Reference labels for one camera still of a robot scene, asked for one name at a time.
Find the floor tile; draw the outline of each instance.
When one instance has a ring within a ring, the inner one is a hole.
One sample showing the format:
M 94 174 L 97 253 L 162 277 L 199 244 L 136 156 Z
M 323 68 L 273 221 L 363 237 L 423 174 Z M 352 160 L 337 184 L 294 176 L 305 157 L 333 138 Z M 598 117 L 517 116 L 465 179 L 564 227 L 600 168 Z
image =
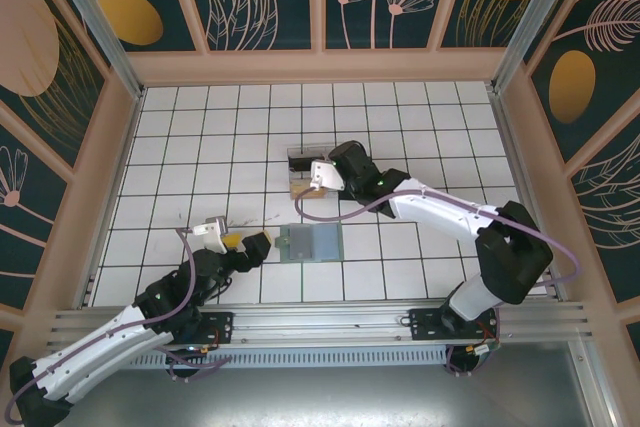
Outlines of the floor tile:
M 165 164 L 195 164 L 198 161 L 200 137 L 169 137 Z
M 334 132 L 333 107 L 302 109 L 303 132 Z
M 343 225 L 345 260 L 380 259 L 380 235 L 375 224 Z
M 395 105 L 367 107 L 370 131 L 400 130 L 400 115 Z
M 262 266 L 262 302 L 301 302 L 302 266 L 266 264 Z
M 191 194 L 195 174 L 194 164 L 165 165 L 162 168 L 158 194 Z
M 336 130 L 338 132 L 358 132 L 367 130 L 365 107 L 336 107 Z
M 273 109 L 269 115 L 269 134 L 299 133 L 302 126 L 302 109 Z
M 480 179 L 485 187 L 506 187 L 513 185 L 513 176 L 506 157 L 477 158 Z
M 305 263 L 302 266 L 304 302 L 342 300 L 342 264 L 340 262 Z
M 476 157 L 499 157 L 505 155 L 502 139 L 497 130 L 470 130 L 471 145 Z
M 170 135 L 200 135 L 204 110 L 176 111 L 171 121 Z
M 146 230 L 114 230 L 104 259 L 106 266 L 140 266 L 147 242 Z
M 438 130 L 466 129 L 460 105 L 431 104 L 433 125 Z
M 138 286 L 140 267 L 108 267 L 100 273 L 94 307 L 127 305 L 133 302 Z
M 151 227 L 177 229 L 189 226 L 190 195 L 159 195 L 153 209 Z
M 385 298 L 381 261 L 345 262 L 343 269 L 346 300 Z
M 129 164 L 162 164 L 166 144 L 166 137 L 138 137 L 133 143 Z
M 227 215 L 227 194 L 194 195 L 191 197 L 189 226 L 204 224 L 207 219 Z
M 302 86 L 303 106 L 333 106 L 331 84 L 304 84 Z
M 365 105 L 364 86 L 361 83 L 333 84 L 333 96 L 336 106 Z
M 425 86 L 431 105 L 460 103 L 454 82 L 425 82 Z
M 460 102 L 463 104 L 486 104 L 489 102 L 484 82 L 456 82 Z
M 396 91 L 393 82 L 373 82 L 364 84 L 367 105 L 396 105 Z
M 173 110 L 177 93 L 177 87 L 148 88 L 142 110 Z
M 160 165 L 130 165 L 122 186 L 123 195 L 155 195 L 160 179 Z
M 416 224 L 380 224 L 383 259 L 419 259 Z
M 427 279 L 427 294 L 430 299 L 445 298 L 460 283 L 464 282 L 460 259 L 426 259 L 424 274 Z
M 233 155 L 233 135 L 205 135 L 200 142 L 198 162 L 231 162 Z
M 428 105 L 400 105 L 399 110 L 402 130 L 433 130 Z
M 440 157 L 436 135 L 432 130 L 403 132 L 402 136 L 407 158 Z
M 269 85 L 243 85 L 240 87 L 240 100 L 238 106 L 244 107 L 269 107 Z
M 302 86 L 300 84 L 271 86 L 271 107 L 300 107 L 301 105 Z
M 203 135 L 233 134 L 237 110 L 208 110 L 204 117 Z
M 238 85 L 212 85 L 209 87 L 207 109 L 235 109 L 238 107 Z
M 114 229 L 148 229 L 155 197 L 121 197 Z
M 424 82 L 396 82 L 398 104 L 426 104 L 427 91 Z
M 200 110 L 207 106 L 209 87 L 180 87 L 176 98 L 176 110 Z
M 427 291 L 421 260 L 385 260 L 388 299 L 424 299 Z
M 173 112 L 142 112 L 136 136 L 150 137 L 169 135 Z
M 265 162 L 233 164 L 230 192 L 264 192 L 266 167 Z

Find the feather illustration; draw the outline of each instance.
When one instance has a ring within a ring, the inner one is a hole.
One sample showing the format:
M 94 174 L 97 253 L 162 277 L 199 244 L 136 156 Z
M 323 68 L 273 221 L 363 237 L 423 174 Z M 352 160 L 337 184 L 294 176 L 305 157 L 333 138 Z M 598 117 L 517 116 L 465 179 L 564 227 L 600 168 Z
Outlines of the feather illustration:
M 584 32 L 591 50 L 622 52 L 640 33 L 640 0 L 605 0 L 593 10 L 587 24 L 557 35 L 559 40 Z
M 270 49 L 278 33 L 277 0 L 208 0 L 205 29 L 214 50 Z

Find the metal frame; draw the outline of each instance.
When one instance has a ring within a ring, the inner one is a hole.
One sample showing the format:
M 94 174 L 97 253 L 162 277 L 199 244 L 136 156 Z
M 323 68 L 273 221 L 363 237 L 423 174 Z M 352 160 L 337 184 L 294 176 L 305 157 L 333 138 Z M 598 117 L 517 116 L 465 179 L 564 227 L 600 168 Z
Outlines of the metal frame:
M 494 91 L 500 94 L 511 81 L 520 66 L 527 50 L 531 46 L 538 31 L 543 26 L 547 16 L 557 0 L 531 0 L 527 6 L 518 27 L 516 27 L 507 50 L 496 69 L 492 83 Z
M 500 91 L 496 91 L 495 87 L 492 88 L 489 85 L 487 90 L 507 159 L 509 159 L 511 170 L 516 178 L 518 194 L 536 223 L 544 229 L 545 220 L 538 208 L 531 179 L 526 169 L 523 168 L 522 149 L 512 134 L 512 122 L 507 109 L 505 109 Z M 550 265 L 550 270 L 554 277 L 560 275 L 555 262 Z M 557 284 L 555 290 L 561 301 L 568 300 L 569 296 L 563 284 Z M 593 425 L 598 427 L 618 427 L 622 425 L 619 408 L 602 369 L 600 356 L 595 345 L 591 342 L 584 342 L 584 339 L 569 340 L 567 345 Z
M 203 313 L 234 312 L 230 344 L 220 349 L 311 348 L 442 345 L 442 341 L 413 341 L 402 317 L 414 308 L 437 308 L 441 301 L 335 302 L 205 306 Z M 121 309 L 91 308 L 57 314 L 48 350 L 58 351 L 113 318 Z M 587 340 L 589 322 L 582 304 L 552 299 L 526 300 L 500 307 L 500 339 L 505 344 Z M 469 341 L 446 342 L 467 344 Z

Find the yellow oval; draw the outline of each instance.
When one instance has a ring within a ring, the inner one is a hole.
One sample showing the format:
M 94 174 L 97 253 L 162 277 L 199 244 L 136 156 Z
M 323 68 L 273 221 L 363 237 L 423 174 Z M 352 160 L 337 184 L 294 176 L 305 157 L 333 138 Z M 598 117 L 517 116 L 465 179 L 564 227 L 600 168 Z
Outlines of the yellow oval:
M 0 0 L 0 85 L 33 97 L 58 71 L 56 19 L 45 0 Z
M 570 50 L 556 62 L 549 83 L 549 105 L 553 116 L 564 124 L 585 111 L 596 85 L 596 69 L 584 52 Z
M 149 45 L 162 37 L 162 19 L 148 0 L 98 0 L 120 40 Z

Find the purple cable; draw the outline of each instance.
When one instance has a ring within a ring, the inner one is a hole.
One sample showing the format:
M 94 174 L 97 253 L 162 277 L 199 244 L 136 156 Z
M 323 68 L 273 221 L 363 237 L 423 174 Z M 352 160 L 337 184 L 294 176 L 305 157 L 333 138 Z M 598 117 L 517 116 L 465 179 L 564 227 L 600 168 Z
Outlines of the purple cable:
M 447 202 L 451 205 L 454 205 L 456 207 L 459 207 L 461 209 L 466 210 L 467 212 L 471 212 L 473 214 L 479 215 L 480 217 L 485 217 L 487 219 L 491 219 L 494 220 L 496 222 L 500 222 L 504 225 L 507 225 L 513 229 L 519 230 L 520 232 L 524 232 L 525 234 L 529 234 L 532 237 L 535 237 L 538 240 L 541 240 L 543 242 L 546 242 L 552 246 L 554 246 L 556 249 L 558 249 L 560 252 L 562 252 L 564 255 L 566 255 L 567 257 L 569 257 L 569 259 L 571 260 L 571 262 L 573 262 L 573 265 L 575 266 L 575 270 L 569 274 L 566 275 L 564 277 L 558 277 L 557 279 L 549 279 L 549 280 L 543 280 L 541 282 L 538 282 L 537 284 L 534 285 L 534 287 L 541 287 L 541 286 L 545 286 L 545 285 L 553 285 L 553 284 L 559 284 L 562 282 L 569 282 L 573 279 L 575 279 L 578 275 L 580 275 L 580 273 L 582 272 L 582 266 L 580 265 L 580 261 L 578 260 L 578 258 L 575 256 L 575 254 L 573 252 L 571 252 L 569 249 L 567 249 L 564 245 L 562 245 L 561 243 L 557 242 L 556 240 L 552 239 L 551 237 L 549 237 L 548 235 L 543 234 L 542 232 L 539 232 L 535 229 L 532 229 L 531 227 L 527 227 L 526 225 L 522 225 L 519 224 L 518 222 L 514 222 L 513 220 L 509 220 L 506 219 L 500 215 L 497 214 L 493 214 L 491 212 L 487 212 L 485 210 L 476 210 L 473 208 L 469 208 L 469 206 L 467 204 L 465 204 L 464 202 L 460 202 L 456 199 L 452 199 L 449 196 L 440 194 L 439 192 L 433 191 L 433 190 L 418 190 L 418 189 L 407 189 L 407 190 L 399 190 L 397 192 L 391 192 L 390 194 L 384 195 L 382 197 L 380 197 L 379 199 L 374 200 L 373 202 L 371 202 L 370 204 L 365 205 L 364 207 L 362 207 L 361 209 L 358 209 L 354 212 L 351 212 L 349 214 L 344 214 L 344 215 L 338 215 L 335 217 L 317 217 L 315 215 L 309 215 L 309 214 L 305 214 L 302 211 L 302 208 L 300 207 L 300 200 L 307 195 L 310 192 L 313 192 L 315 189 L 313 187 L 304 190 L 300 193 L 300 195 L 298 195 L 295 199 L 294 202 L 294 206 L 296 209 L 296 212 L 298 212 L 298 214 L 300 214 L 300 216 L 309 219 L 309 220 L 313 220 L 316 222 L 339 222 L 341 220 L 347 220 L 347 219 L 351 219 L 352 217 L 356 217 L 360 214 L 364 214 L 365 212 L 368 212 L 369 210 L 371 210 L 374 207 L 377 207 L 378 205 L 393 199 L 395 197 L 402 197 L 405 195 L 419 195 L 421 197 L 432 197 L 434 199 L 438 199 L 438 200 L 442 200 L 444 202 Z
M 183 364 L 183 365 L 187 365 L 187 366 L 192 367 L 194 369 L 200 370 L 200 372 L 198 372 L 195 375 L 192 375 L 188 379 L 186 379 L 186 378 L 182 379 L 181 377 L 178 377 L 178 376 L 175 375 L 175 373 L 173 371 L 173 364 L 171 364 L 171 366 L 169 367 L 169 372 L 171 374 L 171 377 L 173 377 L 173 380 L 180 380 L 180 382 L 183 382 L 185 384 L 187 384 L 189 382 L 194 382 L 196 380 L 203 379 L 204 377 L 208 377 L 211 374 L 215 374 L 218 370 L 220 370 L 220 367 L 222 367 L 224 364 L 226 364 L 227 362 L 230 362 L 232 360 L 231 357 L 225 357 L 224 359 L 216 360 L 215 362 L 209 362 L 209 363 L 206 363 L 206 364 L 194 364 L 194 363 L 189 362 L 188 360 L 185 360 L 182 357 L 174 354 L 170 350 L 163 349 L 162 347 L 158 347 L 158 348 L 156 348 L 156 350 L 158 352 L 162 352 L 164 355 L 166 355 L 167 357 L 172 359 L 174 362 L 177 362 L 177 363 Z
M 29 382 L 24 384 L 22 388 L 19 389 L 14 394 L 13 397 L 11 397 L 11 400 L 9 400 L 9 403 L 7 404 L 7 407 L 4 411 L 4 420 L 7 424 L 23 425 L 23 422 L 21 420 L 15 420 L 14 418 L 11 417 L 11 409 L 13 408 L 15 403 L 18 401 L 18 399 L 27 390 L 29 390 L 33 385 L 40 382 L 42 379 L 44 379 L 49 373 L 55 372 L 55 370 L 60 366 L 62 366 L 65 362 L 71 360 L 76 355 L 80 354 L 81 352 L 84 352 L 89 347 L 97 344 L 101 340 L 109 338 L 122 330 L 128 329 L 130 327 L 136 327 L 138 325 L 148 325 L 148 324 L 154 324 L 156 322 L 162 322 L 163 320 L 166 320 L 169 317 L 172 317 L 178 312 L 180 312 L 189 303 L 189 301 L 191 300 L 191 295 L 193 295 L 193 291 L 195 290 L 195 287 L 196 287 L 196 263 L 193 258 L 193 252 L 191 251 L 191 247 L 189 246 L 189 242 L 187 242 L 187 238 L 184 235 L 185 233 L 189 233 L 189 232 L 191 232 L 190 229 L 176 229 L 176 233 L 180 237 L 180 240 L 182 240 L 185 250 L 187 251 L 187 257 L 189 258 L 189 266 L 190 266 L 190 274 L 191 274 L 191 278 L 189 279 L 189 288 L 187 289 L 187 294 L 185 295 L 184 299 L 182 299 L 182 302 L 175 309 L 173 309 L 171 312 L 168 312 L 166 314 L 159 315 L 157 317 L 152 317 L 151 319 L 144 319 L 144 320 L 137 320 L 135 322 L 129 322 L 128 324 L 120 325 L 113 330 L 108 330 L 107 332 L 96 337 L 95 339 L 91 339 L 87 341 L 85 344 L 82 344 L 80 347 L 76 348 L 75 350 L 71 351 L 64 357 L 60 358 L 60 360 L 58 360 L 54 364 L 51 364 L 49 367 L 47 367 L 47 369 L 44 372 L 40 373 L 39 375 L 31 379 Z

